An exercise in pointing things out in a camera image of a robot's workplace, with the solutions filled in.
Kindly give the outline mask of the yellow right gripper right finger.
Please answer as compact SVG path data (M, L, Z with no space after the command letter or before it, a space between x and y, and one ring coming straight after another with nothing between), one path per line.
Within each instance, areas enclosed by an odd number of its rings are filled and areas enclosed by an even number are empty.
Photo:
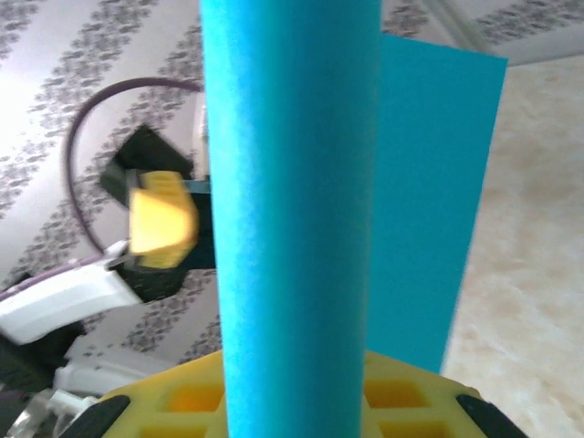
M525 433L476 389L368 352L364 366L364 435L513 438Z

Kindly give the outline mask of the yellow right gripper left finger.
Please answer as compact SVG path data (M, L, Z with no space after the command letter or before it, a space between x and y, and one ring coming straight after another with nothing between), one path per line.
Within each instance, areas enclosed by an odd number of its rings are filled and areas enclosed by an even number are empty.
M185 362L99 399L69 437L225 437L221 351Z

